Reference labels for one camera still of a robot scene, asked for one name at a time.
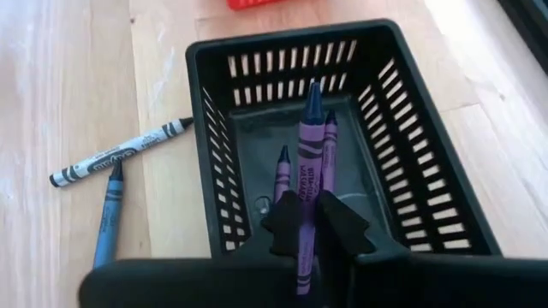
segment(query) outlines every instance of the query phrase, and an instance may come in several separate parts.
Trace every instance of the crayola logo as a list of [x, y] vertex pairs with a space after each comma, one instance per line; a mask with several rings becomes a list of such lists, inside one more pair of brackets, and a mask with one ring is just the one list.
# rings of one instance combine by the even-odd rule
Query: crayola logo
[[137, 153], [135, 149], [122, 149], [119, 151], [114, 151], [109, 156], [99, 159], [97, 162], [90, 164], [87, 167], [87, 172], [99, 171], [111, 166], [118, 159], [124, 159], [130, 157], [133, 154]]

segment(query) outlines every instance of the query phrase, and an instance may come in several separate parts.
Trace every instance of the basket bottom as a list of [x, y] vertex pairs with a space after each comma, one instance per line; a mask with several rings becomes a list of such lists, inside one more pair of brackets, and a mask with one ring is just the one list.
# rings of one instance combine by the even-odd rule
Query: basket bottom
[[[350, 96], [324, 99], [325, 111], [335, 110], [338, 121], [337, 174], [334, 194], [368, 221], [390, 232], [374, 185], [372, 161], [360, 131], [355, 101]], [[291, 189], [297, 187], [299, 119], [305, 102], [276, 103], [230, 114], [252, 230], [260, 228], [261, 209], [273, 199], [277, 159], [289, 147]]]

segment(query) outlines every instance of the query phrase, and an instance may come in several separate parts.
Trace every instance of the black plastic basket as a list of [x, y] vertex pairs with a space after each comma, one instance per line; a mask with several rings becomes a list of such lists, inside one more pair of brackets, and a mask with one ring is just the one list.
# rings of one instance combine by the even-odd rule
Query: black plastic basket
[[[307, 90], [339, 119], [335, 194], [414, 252], [500, 254], [398, 26], [368, 21], [192, 45], [187, 63], [213, 257], [245, 245]], [[292, 176], [296, 184], [296, 170]]]

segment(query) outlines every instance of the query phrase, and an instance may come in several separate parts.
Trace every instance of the wooden surface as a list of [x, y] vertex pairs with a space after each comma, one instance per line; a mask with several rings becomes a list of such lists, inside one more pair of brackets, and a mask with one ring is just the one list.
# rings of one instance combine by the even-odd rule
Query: wooden surface
[[[0, 306], [72, 307], [107, 174], [48, 175], [191, 115], [196, 40], [391, 18], [506, 256], [548, 257], [548, 79], [494, 0], [0, 2]], [[119, 258], [208, 257], [194, 134], [125, 164]]]

